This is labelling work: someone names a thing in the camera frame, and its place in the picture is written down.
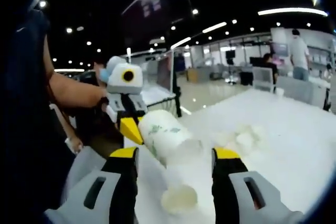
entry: ceiling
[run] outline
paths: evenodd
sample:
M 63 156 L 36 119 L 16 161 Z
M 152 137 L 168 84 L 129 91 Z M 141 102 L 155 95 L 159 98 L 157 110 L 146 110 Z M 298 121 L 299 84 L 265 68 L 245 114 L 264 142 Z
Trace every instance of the ceiling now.
M 48 34 L 49 48 L 56 68 L 81 68 L 92 64 L 95 59 L 126 53 L 124 34 L 121 22 L 122 11 L 133 0 L 45 0 L 47 5 L 42 8 L 51 22 Z M 258 16 L 257 12 L 265 9 L 281 7 L 310 7 L 322 9 L 330 14 L 335 14 L 331 4 L 333 0 L 322 0 L 320 5 L 313 6 L 312 0 L 188 0 L 190 12 L 182 21 L 174 24 L 176 30 L 169 28 L 160 31 L 166 37 L 166 43 L 158 47 L 170 47 L 171 44 L 186 38 L 193 37 L 190 43 L 199 41 L 200 44 L 208 43 L 208 37 L 213 40 L 234 37 L 250 33 L 253 27 L 254 33 L 269 31 L 276 23 L 285 27 L 307 28 L 331 33 L 333 31 L 332 20 L 315 14 L 273 14 Z M 192 9 L 198 10 L 197 15 L 192 14 Z M 202 34 L 202 30 L 226 22 L 227 25 L 208 34 Z M 149 40 L 137 45 L 134 50 L 148 50 L 153 45 Z

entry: man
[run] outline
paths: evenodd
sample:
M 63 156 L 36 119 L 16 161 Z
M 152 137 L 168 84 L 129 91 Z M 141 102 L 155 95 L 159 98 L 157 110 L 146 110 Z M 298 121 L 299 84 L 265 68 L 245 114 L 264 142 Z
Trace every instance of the man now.
M 74 160 L 53 125 L 49 101 L 62 107 L 94 107 L 101 87 L 54 72 L 48 49 L 48 20 L 32 0 L 15 13 L 2 49 L 2 129 L 5 139 L 5 223 L 45 223 L 44 211 L 58 208 Z
M 293 29 L 293 40 L 290 43 L 290 61 L 294 66 L 293 77 L 297 80 L 309 81 L 309 50 L 307 44 L 300 37 L 300 32 Z

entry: paper cup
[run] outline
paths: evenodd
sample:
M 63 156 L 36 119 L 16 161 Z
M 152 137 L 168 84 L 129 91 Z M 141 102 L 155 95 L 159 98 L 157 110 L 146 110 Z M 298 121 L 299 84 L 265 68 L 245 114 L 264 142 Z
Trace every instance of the paper cup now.
M 168 111 L 147 113 L 139 122 L 146 147 L 164 166 L 191 162 L 203 153 L 203 145 Z
M 276 88 L 275 93 L 277 94 L 277 96 L 283 97 L 284 96 L 283 94 L 285 93 L 285 90 L 281 89 L 281 88 Z

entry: shiny floor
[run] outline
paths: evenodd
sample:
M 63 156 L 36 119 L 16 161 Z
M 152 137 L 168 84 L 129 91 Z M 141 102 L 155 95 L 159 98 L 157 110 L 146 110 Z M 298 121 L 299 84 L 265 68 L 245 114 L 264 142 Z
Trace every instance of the shiny floor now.
M 224 80 L 191 83 L 186 80 L 186 77 L 179 77 L 177 84 L 181 87 L 182 92 L 180 97 L 182 116 L 190 115 L 248 89 L 247 86 L 240 84 L 229 85 Z M 150 110 L 157 109 L 165 109 L 176 113 L 174 101 L 150 107 Z

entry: table surface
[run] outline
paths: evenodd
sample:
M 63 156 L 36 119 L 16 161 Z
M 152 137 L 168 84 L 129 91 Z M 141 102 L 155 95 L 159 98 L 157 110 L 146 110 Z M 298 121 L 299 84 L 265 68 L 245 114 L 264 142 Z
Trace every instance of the table surface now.
M 254 150 L 242 160 L 276 186 L 282 202 L 306 213 L 323 193 L 335 167 L 336 116 L 316 107 L 250 89 L 218 104 L 180 118 L 209 149 L 216 136 L 239 125 L 266 129 L 267 149 Z M 125 146 L 134 146 L 129 140 Z M 160 198 L 166 190 L 164 168 L 140 146 L 138 196 L 139 223 L 214 223 L 212 178 L 198 177 L 199 206 L 192 215 L 176 218 L 165 213 Z

